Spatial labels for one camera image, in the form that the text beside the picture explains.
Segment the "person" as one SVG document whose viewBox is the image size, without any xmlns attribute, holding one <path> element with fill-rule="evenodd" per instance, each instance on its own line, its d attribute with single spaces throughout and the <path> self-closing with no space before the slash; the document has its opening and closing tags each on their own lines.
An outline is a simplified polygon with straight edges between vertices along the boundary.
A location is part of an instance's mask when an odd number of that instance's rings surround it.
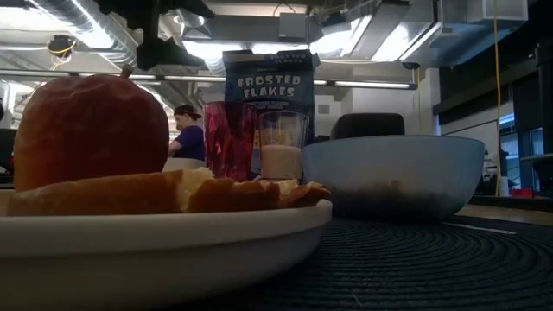
<svg viewBox="0 0 553 311">
<path fill-rule="evenodd" d="M 204 161 L 204 130 L 198 125 L 201 114 L 192 105 L 180 105 L 174 109 L 174 118 L 180 133 L 169 144 L 168 156 Z"/>
</svg>

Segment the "bread slice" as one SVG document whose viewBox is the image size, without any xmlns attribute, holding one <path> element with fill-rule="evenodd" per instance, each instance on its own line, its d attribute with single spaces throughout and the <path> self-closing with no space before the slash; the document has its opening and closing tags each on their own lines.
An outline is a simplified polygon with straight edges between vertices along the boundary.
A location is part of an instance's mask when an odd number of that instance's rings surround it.
<svg viewBox="0 0 553 311">
<path fill-rule="evenodd" d="M 208 168 L 64 181 L 14 193 L 9 216 L 227 213 L 314 206 L 329 196 L 311 181 L 234 181 Z"/>
</svg>

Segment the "red apple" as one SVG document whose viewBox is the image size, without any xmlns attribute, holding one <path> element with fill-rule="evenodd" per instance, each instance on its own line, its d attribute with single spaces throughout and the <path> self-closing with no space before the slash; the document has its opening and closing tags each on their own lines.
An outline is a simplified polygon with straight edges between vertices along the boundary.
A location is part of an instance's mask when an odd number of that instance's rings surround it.
<svg viewBox="0 0 553 311">
<path fill-rule="evenodd" d="M 168 117 L 127 74 L 49 81 L 31 96 L 14 145 L 14 186 L 162 171 Z"/>
</svg>

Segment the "Frosted Flakes cereal box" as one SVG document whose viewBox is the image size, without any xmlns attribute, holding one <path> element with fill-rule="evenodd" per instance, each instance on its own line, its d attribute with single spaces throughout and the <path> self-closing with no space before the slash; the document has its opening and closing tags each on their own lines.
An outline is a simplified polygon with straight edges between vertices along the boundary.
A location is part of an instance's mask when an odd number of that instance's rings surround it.
<svg viewBox="0 0 553 311">
<path fill-rule="evenodd" d="M 251 50 L 223 53 L 225 101 L 253 105 L 257 111 L 250 177 L 261 176 L 260 116 L 270 111 L 294 111 L 309 117 L 308 138 L 314 139 L 316 58 L 307 49 L 255 54 Z"/>
</svg>

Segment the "white container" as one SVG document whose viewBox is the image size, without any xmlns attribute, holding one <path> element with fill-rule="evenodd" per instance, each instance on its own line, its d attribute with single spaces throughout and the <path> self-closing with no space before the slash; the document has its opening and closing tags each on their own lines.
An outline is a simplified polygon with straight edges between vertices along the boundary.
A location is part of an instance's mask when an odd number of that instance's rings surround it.
<svg viewBox="0 0 553 311">
<path fill-rule="evenodd" d="M 198 169 L 204 168 L 206 163 L 201 160 L 192 159 L 192 158 L 173 158 L 170 157 L 165 162 L 165 165 L 162 169 L 163 172 L 176 171 L 183 169 Z"/>
</svg>

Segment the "beige plate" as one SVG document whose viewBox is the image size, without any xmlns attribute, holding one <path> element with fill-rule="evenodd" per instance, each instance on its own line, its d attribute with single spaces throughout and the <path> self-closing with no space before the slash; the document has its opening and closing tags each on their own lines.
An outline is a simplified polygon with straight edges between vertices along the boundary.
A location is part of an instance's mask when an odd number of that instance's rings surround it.
<svg viewBox="0 0 553 311">
<path fill-rule="evenodd" d="M 236 213 L 0 217 L 0 311 L 164 307 L 262 282 L 319 244 L 332 204 Z"/>
</svg>

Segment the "blue bowl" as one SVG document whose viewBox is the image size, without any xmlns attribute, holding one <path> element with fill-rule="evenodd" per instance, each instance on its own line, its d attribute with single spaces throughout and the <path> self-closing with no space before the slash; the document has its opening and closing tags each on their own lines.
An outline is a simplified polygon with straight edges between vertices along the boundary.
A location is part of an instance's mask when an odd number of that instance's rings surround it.
<svg viewBox="0 0 553 311">
<path fill-rule="evenodd" d="M 302 150 L 307 181 L 329 190 L 336 217 L 441 222 L 473 197 L 483 142 L 457 136 L 365 136 Z"/>
</svg>

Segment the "red faceted tumbler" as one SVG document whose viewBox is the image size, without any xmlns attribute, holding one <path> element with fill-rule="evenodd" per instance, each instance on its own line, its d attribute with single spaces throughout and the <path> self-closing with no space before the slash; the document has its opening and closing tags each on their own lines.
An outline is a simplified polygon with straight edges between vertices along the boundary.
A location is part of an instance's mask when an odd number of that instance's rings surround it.
<svg viewBox="0 0 553 311">
<path fill-rule="evenodd" d="M 217 178 L 250 179 L 256 122 L 253 105 L 235 101 L 205 105 L 206 162 Z"/>
</svg>

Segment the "clear glass of milk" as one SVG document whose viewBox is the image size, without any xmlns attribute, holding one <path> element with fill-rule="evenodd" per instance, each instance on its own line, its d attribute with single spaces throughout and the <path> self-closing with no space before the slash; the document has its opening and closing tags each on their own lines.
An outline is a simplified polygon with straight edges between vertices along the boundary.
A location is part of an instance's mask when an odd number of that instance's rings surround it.
<svg viewBox="0 0 553 311">
<path fill-rule="evenodd" d="M 309 117 L 294 111 L 270 111 L 260 116 L 261 176 L 266 180 L 302 178 L 302 148 Z"/>
</svg>

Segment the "long ceiling light strip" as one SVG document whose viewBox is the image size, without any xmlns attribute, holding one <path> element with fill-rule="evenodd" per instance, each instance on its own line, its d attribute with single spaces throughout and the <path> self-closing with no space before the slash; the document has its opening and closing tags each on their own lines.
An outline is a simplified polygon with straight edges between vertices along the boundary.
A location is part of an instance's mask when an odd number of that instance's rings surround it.
<svg viewBox="0 0 553 311">
<path fill-rule="evenodd" d="M 0 69 L 0 78 L 2 79 L 26 79 L 29 81 L 39 81 L 42 79 L 55 79 L 55 78 L 61 78 L 61 77 L 88 77 L 92 75 L 94 75 L 94 73 L 75 72 L 75 71 Z M 147 74 L 147 73 L 133 73 L 130 75 L 130 79 L 135 81 L 141 81 L 141 82 L 186 81 L 186 82 L 223 83 L 226 81 L 226 78 L 223 76 Z M 400 90 L 416 90 L 418 88 L 418 84 L 415 84 L 415 83 L 370 81 L 370 80 L 360 81 L 360 80 L 315 79 L 314 85 L 325 86 L 325 87 L 400 89 Z"/>
</svg>

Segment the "dark woven placemat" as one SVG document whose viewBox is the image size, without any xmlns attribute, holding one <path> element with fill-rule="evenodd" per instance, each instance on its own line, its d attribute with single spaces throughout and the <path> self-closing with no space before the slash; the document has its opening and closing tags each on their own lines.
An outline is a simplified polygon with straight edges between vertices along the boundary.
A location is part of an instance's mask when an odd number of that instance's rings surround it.
<svg viewBox="0 0 553 311">
<path fill-rule="evenodd" d="M 553 227 L 336 219 L 293 269 L 158 311 L 553 311 Z"/>
</svg>

